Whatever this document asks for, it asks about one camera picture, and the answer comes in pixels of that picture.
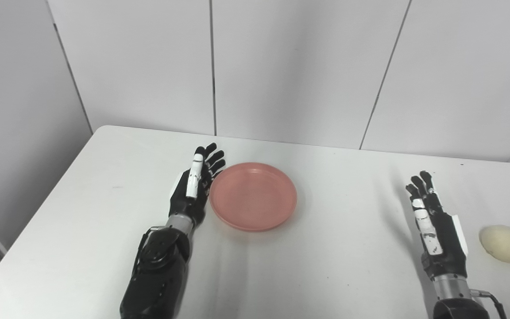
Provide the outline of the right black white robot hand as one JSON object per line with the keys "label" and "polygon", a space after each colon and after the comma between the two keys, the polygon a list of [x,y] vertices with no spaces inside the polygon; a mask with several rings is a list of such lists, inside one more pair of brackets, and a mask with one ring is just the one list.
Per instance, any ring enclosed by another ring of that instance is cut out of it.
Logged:
{"label": "right black white robot hand", "polygon": [[433,176],[427,171],[419,172],[411,177],[406,190],[420,233],[424,250],[421,262],[427,276],[430,279],[447,274],[467,277],[467,253],[459,236],[457,218],[443,210]]}

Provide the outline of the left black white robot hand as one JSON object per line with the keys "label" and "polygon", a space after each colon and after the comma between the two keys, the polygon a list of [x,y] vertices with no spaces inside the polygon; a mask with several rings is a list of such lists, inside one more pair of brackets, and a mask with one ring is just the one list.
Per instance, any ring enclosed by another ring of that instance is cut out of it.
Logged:
{"label": "left black white robot hand", "polygon": [[170,198],[169,216],[186,216],[193,228],[202,224],[211,186],[225,165],[224,151],[216,143],[197,147],[190,169],[182,173]]}

